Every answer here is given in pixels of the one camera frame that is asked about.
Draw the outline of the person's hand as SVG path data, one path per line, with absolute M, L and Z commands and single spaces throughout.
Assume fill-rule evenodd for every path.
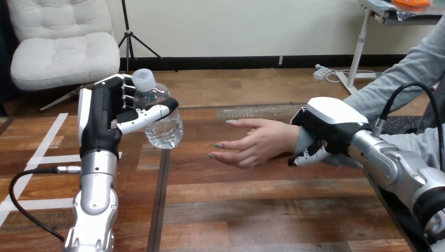
M 214 147 L 221 152 L 207 156 L 239 168 L 259 166 L 282 153 L 293 153 L 300 133 L 297 125 L 266 119 L 227 120 L 233 127 L 250 128 L 248 135 L 236 141 L 222 141 Z

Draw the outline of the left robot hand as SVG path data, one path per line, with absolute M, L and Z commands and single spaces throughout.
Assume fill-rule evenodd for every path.
M 121 137 L 161 121 L 178 107 L 168 96 L 142 109 L 135 108 L 134 95 L 156 86 L 152 72 L 140 69 L 132 75 L 115 74 L 94 83 L 92 89 L 81 89 L 78 104 L 79 154 L 94 151 L 118 155 Z

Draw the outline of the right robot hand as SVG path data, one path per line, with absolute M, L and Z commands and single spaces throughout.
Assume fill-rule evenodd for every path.
M 330 154 L 348 156 L 353 136 L 361 130 L 371 130 L 366 117 L 342 100 L 332 97 L 310 99 L 290 123 L 306 130 L 312 140 L 296 157 L 288 160 L 289 166 L 317 163 Z

